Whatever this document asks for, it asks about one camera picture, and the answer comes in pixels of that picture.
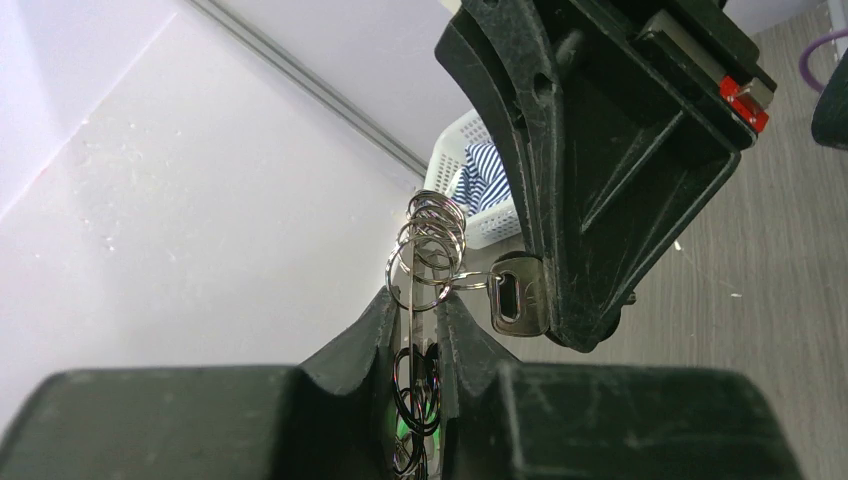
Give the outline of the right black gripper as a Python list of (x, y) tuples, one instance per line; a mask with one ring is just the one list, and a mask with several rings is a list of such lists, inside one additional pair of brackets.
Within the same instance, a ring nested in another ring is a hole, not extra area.
[(737, 169), (777, 84), (722, 1), (464, 1), (435, 55), (501, 156), (556, 344), (593, 350)]

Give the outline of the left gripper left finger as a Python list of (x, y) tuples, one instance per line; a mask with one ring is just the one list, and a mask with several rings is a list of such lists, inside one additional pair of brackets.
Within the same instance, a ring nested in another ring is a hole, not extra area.
[(1, 442), (5, 479), (388, 479), (399, 309), (380, 290), (294, 366), (48, 377)]

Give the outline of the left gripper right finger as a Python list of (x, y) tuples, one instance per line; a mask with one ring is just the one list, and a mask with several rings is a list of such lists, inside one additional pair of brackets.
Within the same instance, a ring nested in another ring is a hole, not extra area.
[(518, 360), (436, 310), (446, 479), (798, 479), (761, 391), (727, 370)]

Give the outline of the black-headed key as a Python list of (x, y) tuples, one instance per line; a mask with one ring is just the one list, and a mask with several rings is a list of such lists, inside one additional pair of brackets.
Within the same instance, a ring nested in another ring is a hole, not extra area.
[(488, 293), (491, 324), (502, 335), (538, 337), (549, 330), (543, 261), (514, 251), (491, 266)]

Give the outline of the numbered metal key ring disc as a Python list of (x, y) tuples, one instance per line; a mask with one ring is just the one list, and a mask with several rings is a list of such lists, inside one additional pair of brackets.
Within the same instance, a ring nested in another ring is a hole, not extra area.
[(456, 291), (484, 289), (491, 274), (464, 269), (466, 220), (452, 199), (417, 191), (407, 204), (385, 266), (391, 299), (406, 312), (408, 336), (392, 364), (397, 479), (426, 479), (439, 456), (441, 374), (438, 344), (424, 333), (423, 315)]

